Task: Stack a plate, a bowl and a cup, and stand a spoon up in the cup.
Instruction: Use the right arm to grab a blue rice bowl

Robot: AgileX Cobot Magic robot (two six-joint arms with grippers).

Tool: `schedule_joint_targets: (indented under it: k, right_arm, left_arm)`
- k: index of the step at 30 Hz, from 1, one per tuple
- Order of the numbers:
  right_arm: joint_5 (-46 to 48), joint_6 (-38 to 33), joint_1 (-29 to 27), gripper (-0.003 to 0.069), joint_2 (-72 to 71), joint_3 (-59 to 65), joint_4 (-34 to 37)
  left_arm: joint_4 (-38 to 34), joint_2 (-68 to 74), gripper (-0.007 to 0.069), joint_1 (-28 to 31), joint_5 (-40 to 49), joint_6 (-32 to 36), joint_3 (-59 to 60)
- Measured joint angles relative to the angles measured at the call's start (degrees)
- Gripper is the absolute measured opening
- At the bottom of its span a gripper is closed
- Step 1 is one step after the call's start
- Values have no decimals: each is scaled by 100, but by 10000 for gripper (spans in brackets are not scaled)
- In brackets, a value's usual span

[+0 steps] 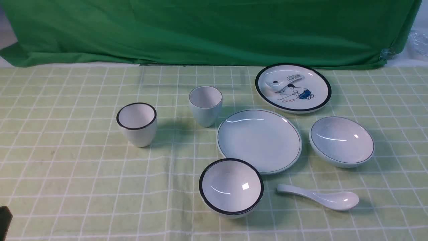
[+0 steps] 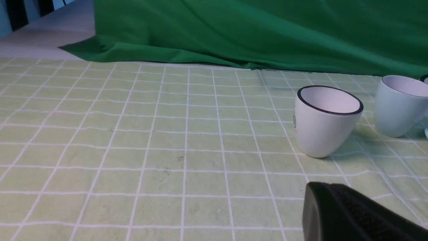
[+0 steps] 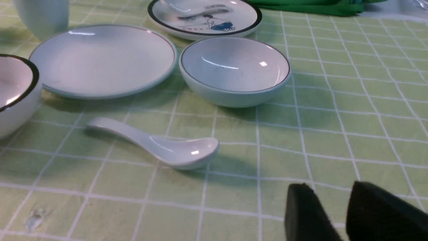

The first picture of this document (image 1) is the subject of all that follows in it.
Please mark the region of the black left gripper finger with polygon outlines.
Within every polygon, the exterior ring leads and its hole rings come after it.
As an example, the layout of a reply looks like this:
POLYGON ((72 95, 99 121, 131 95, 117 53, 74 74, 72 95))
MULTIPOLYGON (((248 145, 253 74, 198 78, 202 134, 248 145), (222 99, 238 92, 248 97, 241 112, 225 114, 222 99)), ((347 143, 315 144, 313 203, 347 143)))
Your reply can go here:
POLYGON ((0 239, 6 239, 13 215, 7 206, 0 207, 0 239))

